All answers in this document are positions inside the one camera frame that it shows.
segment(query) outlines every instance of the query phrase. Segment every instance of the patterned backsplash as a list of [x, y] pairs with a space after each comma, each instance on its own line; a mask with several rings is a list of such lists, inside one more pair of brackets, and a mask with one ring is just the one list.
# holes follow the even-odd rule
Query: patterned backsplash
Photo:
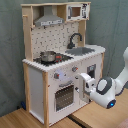
[[[69, 22], [45, 27], [35, 27], [32, 30], [33, 58], [40, 56], [41, 51], [62, 51], [67, 49], [70, 37], [78, 33], [79, 22]], [[73, 38], [73, 43], [78, 46], [78, 36]]]

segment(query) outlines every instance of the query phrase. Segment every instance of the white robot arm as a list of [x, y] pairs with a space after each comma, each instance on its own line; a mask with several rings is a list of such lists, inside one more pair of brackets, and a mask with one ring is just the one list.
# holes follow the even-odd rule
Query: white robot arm
[[103, 77], [96, 86], [94, 78], [91, 78], [86, 73], [81, 73], [79, 75], [80, 99], [87, 103], [91, 99], [107, 109], [113, 107], [116, 103], [115, 95], [122, 93], [124, 85], [128, 81], [128, 48], [125, 50], [123, 57], [125, 67], [116, 79]]

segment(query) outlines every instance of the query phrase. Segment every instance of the toy kitchen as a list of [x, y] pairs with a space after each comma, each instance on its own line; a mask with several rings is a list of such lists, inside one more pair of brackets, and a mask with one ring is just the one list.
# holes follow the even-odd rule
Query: toy kitchen
[[21, 5], [26, 109], [46, 128], [90, 102], [80, 98], [79, 88], [88, 88], [81, 73], [96, 83], [102, 76], [105, 49], [85, 44], [90, 4]]

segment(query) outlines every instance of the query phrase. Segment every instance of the toy stove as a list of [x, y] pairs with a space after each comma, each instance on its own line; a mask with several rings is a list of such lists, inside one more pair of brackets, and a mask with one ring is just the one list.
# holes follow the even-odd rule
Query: toy stove
[[64, 55], [64, 54], [60, 54], [60, 53], [56, 53], [55, 61], [45, 62], [45, 61], [42, 61], [41, 57], [35, 58], [35, 59], [33, 59], [33, 61], [48, 67], [48, 66], [51, 66], [51, 65], [54, 65], [54, 64], [57, 64], [57, 63], [61, 63], [61, 62], [70, 60], [70, 59], [73, 59], [73, 57], [70, 57], [70, 56], [67, 56], [67, 55]]

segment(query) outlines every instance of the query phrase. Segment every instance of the side panel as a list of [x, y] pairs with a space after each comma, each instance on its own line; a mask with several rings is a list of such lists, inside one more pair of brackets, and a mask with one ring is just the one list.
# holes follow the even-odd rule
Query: side panel
[[28, 67], [30, 82], [30, 113], [44, 123], [42, 71]]

